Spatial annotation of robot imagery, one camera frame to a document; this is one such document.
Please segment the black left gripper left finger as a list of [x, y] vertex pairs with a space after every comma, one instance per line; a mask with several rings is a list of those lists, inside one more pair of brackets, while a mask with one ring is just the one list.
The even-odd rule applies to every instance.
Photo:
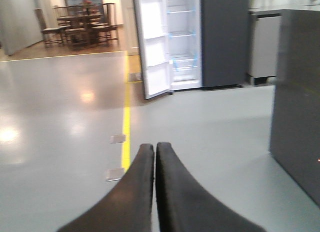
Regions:
[[60, 232], [149, 232], [152, 229], [154, 148], [141, 144], [127, 172], [93, 207]]

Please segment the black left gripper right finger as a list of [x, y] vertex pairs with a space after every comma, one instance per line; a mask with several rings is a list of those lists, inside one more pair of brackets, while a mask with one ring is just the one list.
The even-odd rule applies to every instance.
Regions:
[[162, 232], [263, 232], [211, 195], [187, 170], [169, 142], [156, 147], [155, 190]]

